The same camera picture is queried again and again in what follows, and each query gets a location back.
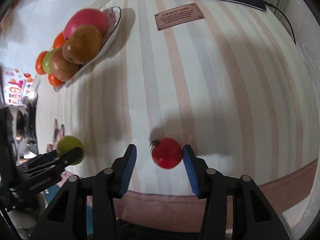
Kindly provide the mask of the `orange bottom left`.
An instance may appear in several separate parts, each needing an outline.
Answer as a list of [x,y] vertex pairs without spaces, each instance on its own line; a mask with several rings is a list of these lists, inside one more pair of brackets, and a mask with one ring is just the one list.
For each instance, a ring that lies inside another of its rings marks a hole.
[[52,85],[53,87],[59,87],[64,84],[63,81],[59,80],[53,74],[48,74],[48,81],[49,81],[50,85]]

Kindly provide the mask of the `white patterned fruit plate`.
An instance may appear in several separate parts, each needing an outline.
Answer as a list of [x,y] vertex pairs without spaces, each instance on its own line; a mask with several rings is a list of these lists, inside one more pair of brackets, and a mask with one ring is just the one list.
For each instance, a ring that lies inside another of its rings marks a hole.
[[53,87],[54,92],[59,92],[63,87],[68,87],[71,83],[73,83],[78,76],[87,69],[92,63],[97,61],[97,59],[101,58],[105,53],[108,52],[109,48],[112,46],[113,42],[116,40],[119,26],[121,23],[122,10],[119,6],[113,6],[105,9],[103,13],[106,15],[108,20],[108,28],[103,35],[103,44],[97,56],[89,61],[88,63],[82,65],[79,71],[67,82],[63,83],[59,87]]

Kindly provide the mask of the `brown pear right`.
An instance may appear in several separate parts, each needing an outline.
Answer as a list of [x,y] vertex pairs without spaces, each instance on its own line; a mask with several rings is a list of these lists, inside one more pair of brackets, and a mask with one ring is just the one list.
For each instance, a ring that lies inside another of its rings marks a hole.
[[84,24],[76,28],[65,42],[62,55],[71,63],[86,64],[97,56],[102,44],[103,36],[98,28]]

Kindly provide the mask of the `striped table mat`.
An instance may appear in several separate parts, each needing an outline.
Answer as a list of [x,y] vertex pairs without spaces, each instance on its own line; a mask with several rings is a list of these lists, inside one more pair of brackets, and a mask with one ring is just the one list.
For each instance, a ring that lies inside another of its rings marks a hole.
[[[196,3],[204,19],[157,30],[155,14]],[[209,167],[247,174],[277,213],[307,201],[319,154],[317,99],[290,36],[270,11],[205,0],[99,0],[119,6],[119,33],[109,51],[68,87],[54,92],[41,77],[39,150],[55,129],[79,138],[84,160],[68,168],[97,174],[137,147],[118,218],[163,230],[197,232],[204,201],[182,164],[166,170],[150,142],[189,144]]]

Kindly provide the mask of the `small red tomato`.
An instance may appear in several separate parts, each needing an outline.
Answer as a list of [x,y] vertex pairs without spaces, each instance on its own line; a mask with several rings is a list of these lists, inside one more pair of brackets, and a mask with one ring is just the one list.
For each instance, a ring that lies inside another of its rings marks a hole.
[[150,147],[153,161],[163,169],[175,168],[182,161],[182,148],[172,138],[153,140]]

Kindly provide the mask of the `brown pear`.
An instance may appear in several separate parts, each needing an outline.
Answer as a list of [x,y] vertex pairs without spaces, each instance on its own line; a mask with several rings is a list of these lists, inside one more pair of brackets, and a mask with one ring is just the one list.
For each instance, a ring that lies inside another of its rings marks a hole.
[[103,36],[98,28],[84,24],[76,28],[65,42],[62,55],[71,63],[86,64],[97,56],[102,44]]
[[80,66],[67,61],[62,55],[62,48],[59,48],[51,58],[52,74],[60,81],[69,81],[79,70]]

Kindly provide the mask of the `brown leather mat label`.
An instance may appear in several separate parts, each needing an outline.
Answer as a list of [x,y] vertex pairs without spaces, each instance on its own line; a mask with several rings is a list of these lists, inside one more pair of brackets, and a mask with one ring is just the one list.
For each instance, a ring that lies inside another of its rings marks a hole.
[[158,31],[201,19],[204,19],[204,15],[196,3],[185,4],[155,14]]

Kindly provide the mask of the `colourful wall sticker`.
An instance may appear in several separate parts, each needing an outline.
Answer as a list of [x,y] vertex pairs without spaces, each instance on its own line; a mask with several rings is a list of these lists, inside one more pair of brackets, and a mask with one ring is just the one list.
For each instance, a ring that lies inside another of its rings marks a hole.
[[2,68],[2,84],[5,104],[23,106],[31,93],[33,76],[18,69]]

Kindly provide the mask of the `green lime in plate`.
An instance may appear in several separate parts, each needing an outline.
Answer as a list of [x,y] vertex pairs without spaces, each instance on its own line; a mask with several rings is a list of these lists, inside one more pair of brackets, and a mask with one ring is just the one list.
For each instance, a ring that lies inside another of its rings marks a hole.
[[51,51],[49,51],[43,58],[42,60],[42,68],[43,68],[43,71],[46,73],[46,74],[52,74],[52,69],[51,69],[51,60],[52,60],[52,57],[54,55],[55,52],[57,52],[58,49],[53,49]]

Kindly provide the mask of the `brown pear left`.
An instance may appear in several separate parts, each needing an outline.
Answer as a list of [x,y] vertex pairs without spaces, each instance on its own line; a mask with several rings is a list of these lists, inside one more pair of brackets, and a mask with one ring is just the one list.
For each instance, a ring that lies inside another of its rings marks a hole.
[[60,81],[69,81],[79,70],[80,66],[67,61],[62,55],[62,48],[59,48],[51,58],[52,74]]

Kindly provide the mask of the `orange top middle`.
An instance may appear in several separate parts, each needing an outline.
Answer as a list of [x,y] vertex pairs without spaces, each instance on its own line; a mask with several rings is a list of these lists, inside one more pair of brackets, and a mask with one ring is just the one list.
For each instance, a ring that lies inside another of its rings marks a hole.
[[65,38],[63,32],[59,33],[53,42],[53,49],[59,49],[65,44]]

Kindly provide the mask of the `large red apple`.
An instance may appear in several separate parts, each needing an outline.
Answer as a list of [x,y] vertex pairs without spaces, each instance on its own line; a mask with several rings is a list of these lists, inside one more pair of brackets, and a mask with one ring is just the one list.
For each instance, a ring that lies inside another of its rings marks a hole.
[[67,22],[63,36],[65,40],[68,40],[74,31],[81,25],[90,24],[95,26],[102,35],[108,27],[108,20],[106,15],[97,9],[82,9],[75,13]]

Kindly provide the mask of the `orange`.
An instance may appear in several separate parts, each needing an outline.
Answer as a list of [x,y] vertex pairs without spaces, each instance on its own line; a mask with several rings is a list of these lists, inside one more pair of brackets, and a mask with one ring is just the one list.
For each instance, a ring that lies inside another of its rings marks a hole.
[[39,74],[39,75],[44,75],[44,74],[46,73],[46,72],[43,70],[42,61],[43,61],[43,59],[44,59],[44,57],[45,57],[45,55],[46,55],[47,53],[48,53],[47,50],[42,51],[42,52],[38,55],[38,57],[37,57],[37,59],[36,59],[35,70],[36,70],[37,74]]
[[63,32],[59,33],[53,42],[53,49],[59,49],[65,44],[65,38]]
[[59,80],[53,74],[48,74],[48,81],[49,81],[50,85],[52,85],[53,87],[59,87],[64,84],[63,81]]

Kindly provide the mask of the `green lime fruit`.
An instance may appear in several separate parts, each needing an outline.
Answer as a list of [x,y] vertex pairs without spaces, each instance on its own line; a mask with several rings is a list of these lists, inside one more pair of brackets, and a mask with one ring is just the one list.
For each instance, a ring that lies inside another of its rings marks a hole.
[[61,156],[76,147],[81,148],[84,152],[84,146],[77,137],[74,137],[72,135],[65,135],[57,143],[56,152],[58,156]]

